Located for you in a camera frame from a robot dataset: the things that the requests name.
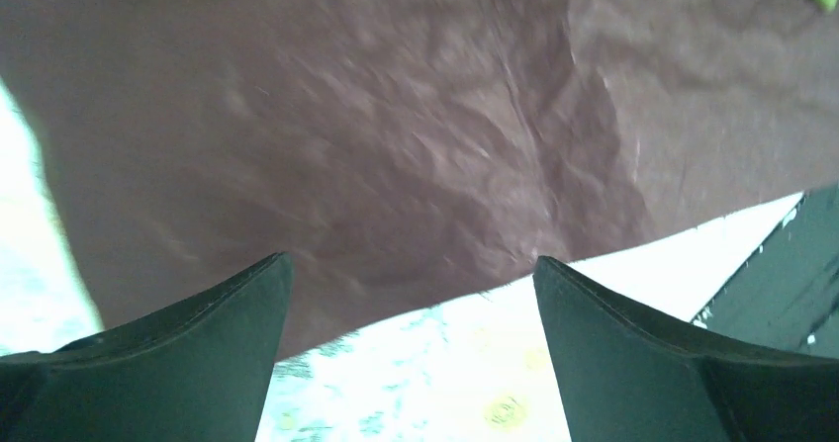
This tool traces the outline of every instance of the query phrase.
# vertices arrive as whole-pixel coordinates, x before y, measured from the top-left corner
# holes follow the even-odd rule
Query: brown cloth
[[[281,355],[839,176],[808,0],[0,0],[107,326],[278,250]]]

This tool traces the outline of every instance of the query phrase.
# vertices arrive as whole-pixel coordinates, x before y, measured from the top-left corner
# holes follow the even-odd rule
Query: brown sheet
[[[291,355],[837,178],[807,0],[2,0],[113,326],[275,250]]]

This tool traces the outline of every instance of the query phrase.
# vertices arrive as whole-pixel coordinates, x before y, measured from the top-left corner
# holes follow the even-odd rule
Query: floral tablecloth
[[[0,354],[52,351],[101,323],[42,185],[37,148],[5,94],[0,148]],[[798,199],[574,265],[690,320]],[[531,278],[277,364],[257,440],[570,440]]]

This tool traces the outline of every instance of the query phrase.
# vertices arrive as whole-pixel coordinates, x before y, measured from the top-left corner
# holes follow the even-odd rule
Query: black object
[[[0,358],[0,440],[252,441],[292,277],[274,254],[54,353]]]
[[[839,358],[839,187],[808,192],[696,320],[757,345]]]
[[[839,361],[703,330],[551,258],[534,281],[573,440],[839,440]]]

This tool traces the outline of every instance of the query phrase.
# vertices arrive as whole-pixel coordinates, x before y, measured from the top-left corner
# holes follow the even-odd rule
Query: wrinkled brown fabric
[[[2,0],[0,75],[113,326],[277,250],[291,355],[814,186],[807,0]]]

